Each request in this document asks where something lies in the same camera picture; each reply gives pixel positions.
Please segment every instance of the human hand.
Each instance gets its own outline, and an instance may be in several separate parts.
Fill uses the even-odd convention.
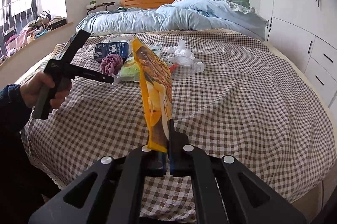
[[[43,84],[50,88],[55,87],[53,78],[50,75],[39,71],[28,82],[20,86],[21,96],[28,108],[35,106]],[[70,83],[65,90],[57,92],[55,94],[55,98],[50,100],[50,105],[53,109],[60,108],[61,104],[65,100],[65,97],[69,95],[71,87],[72,84]]]

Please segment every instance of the bed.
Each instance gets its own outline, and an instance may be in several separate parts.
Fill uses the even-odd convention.
[[[157,8],[173,1],[121,3]],[[120,35],[89,38],[72,63],[99,71],[93,44]],[[272,45],[229,29],[132,35],[149,46],[161,44],[163,57],[183,38],[206,65],[203,73],[173,81],[178,131],[209,155],[234,155],[307,220],[316,217],[337,184],[337,131],[328,108],[294,64]],[[56,46],[53,56],[63,47]],[[122,157],[146,143],[139,85],[76,78],[61,108],[48,120],[30,119],[21,138],[32,164],[64,187],[100,157]],[[140,216],[195,221],[190,181],[147,178]]]
[[[121,3],[125,4],[122,10],[88,15],[76,31],[83,29],[98,37],[112,33],[225,28],[265,40],[267,21],[250,8],[249,0],[121,0]]]

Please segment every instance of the brown and white gingham sheet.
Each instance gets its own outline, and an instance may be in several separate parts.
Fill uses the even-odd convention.
[[[162,56],[183,38],[205,64],[203,73],[173,81],[175,126],[193,145],[212,156],[233,155],[290,202],[331,169],[335,143],[323,106],[291,65],[260,41],[234,32],[135,36],[161,44]],[[90,38],[72,63],[99,71],[93,44],[106,38]],[[64,185],[102,156],[127,155],[147,135],[138,83],[78,77],[59,110],[48,120],[30,119],[21,131],[27,154]],[[195,221],[190,180],[168,173],[147,178],[142,207],[141,216]]]

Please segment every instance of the purple scrunchie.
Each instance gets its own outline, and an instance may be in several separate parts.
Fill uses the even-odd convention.
[[[117,54],[110,54],[106,56],[99,66],[101,73],[104,75],[113,76],[116,75],[123,66],[123,60],[121,56]]]

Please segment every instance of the white wardrobe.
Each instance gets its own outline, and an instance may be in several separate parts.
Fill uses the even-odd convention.
[[[311,81],[337,120],[337,0],[261,0],[266,39]]]

